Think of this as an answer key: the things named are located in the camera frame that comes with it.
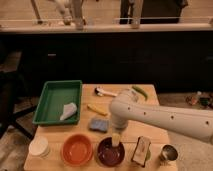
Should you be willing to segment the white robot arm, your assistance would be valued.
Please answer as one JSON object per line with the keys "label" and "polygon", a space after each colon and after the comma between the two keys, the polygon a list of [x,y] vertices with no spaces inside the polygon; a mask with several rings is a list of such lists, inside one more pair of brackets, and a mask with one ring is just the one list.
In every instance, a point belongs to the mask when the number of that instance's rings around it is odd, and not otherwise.
{"label": "white robot arm", "polygon": [[132,120],[213,145],[213,111],[139,104],[133,89],[122,90],[109,110],[116,129],[125,129]]}

